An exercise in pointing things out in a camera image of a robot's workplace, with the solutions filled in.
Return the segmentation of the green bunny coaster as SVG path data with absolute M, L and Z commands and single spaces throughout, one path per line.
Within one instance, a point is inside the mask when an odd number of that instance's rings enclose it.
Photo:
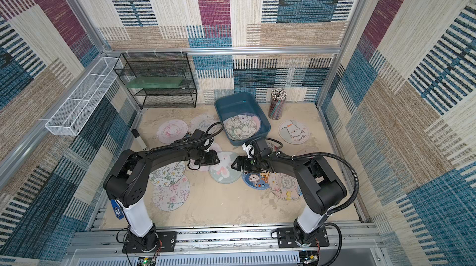
M 234 183 L 242 177 L 241 171 L 231 168 L 238 154 L 235 152 L 222 151 L 218 152 L 219 163 L 209 167 L 209 175 L 218 183 L 230 184 Z

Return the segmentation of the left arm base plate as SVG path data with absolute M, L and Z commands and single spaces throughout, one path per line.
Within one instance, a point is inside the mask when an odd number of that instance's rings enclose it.
M 176 231 L 154 231 L 144 237 L 137 237 L 127 232 L 123 243 L 123 254 L 163 253 L 173 252 L 176 246 Z

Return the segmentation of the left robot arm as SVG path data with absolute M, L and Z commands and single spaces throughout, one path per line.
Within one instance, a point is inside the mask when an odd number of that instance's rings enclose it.
M 215 133 L 195 130 L 192 136 L 181 138 L 170 145 L 153 148 L 148 151 L 121 152 L 103 183 L 109 198 L 119 207 L 128 226 L 120 244 L 124 254 L 159 252 L 161 240 L 156 225 L 148 215 L 143 200 L 151 173 L 172 163 L 194 160 L 196 163 L 215 165 L 218 155 L 208 149 L 214 138 L 223 130 Z

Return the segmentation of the green flower outline coaster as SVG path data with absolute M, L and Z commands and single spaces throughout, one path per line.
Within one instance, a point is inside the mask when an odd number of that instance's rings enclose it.
M 232 141 L 246 140 L 256 134 L 250 127 L 251 115 L 254 114 L 238 114 L 224 121 L 225 131 Z

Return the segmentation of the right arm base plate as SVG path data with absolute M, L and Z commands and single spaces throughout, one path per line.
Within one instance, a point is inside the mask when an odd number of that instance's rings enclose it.
M 277 228 L 275 231 L 279 248 L 330 246 L 327 231 L 324 228 L 318 228 L 311 233 L 292 227 Z

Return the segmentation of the pale pink unicorn coaster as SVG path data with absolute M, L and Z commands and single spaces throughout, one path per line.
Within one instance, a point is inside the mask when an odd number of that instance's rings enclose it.
M 250 127 L 254 129 L 255 133 L 257 133 L 260 130 L 262 124 L 260 118 L 256 115 L 251 115 L 250 120 Z

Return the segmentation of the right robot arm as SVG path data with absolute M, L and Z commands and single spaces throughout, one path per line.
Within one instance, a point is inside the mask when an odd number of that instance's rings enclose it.
M 306 206 L 294 221 L 293 237 L 286 238 L 296 246 L 311 246 L 329 216 L 347 196 L 345 185 L 326 160 L 338 157 L 329 153 L 289 156 L 270 148 L 265 138 L 248 141 L 243 148 L 246 155 L 238 156 L 231 164 L 232 169 L 246 173 L 282 173 L 297 180 Z

